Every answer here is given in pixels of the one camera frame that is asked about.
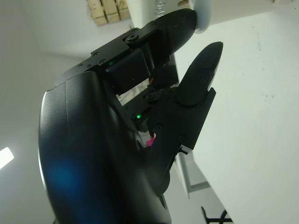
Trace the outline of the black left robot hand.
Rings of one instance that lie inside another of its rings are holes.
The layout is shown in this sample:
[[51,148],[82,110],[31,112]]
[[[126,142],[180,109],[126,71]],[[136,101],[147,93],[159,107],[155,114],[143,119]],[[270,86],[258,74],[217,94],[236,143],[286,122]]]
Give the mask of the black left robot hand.
[[38,159],[60,224],[171,223],[170,169],[195,147],[223,50],[206,46],[178,81],[167,65],[196,26],[183,8],[133,28],[45,92]]

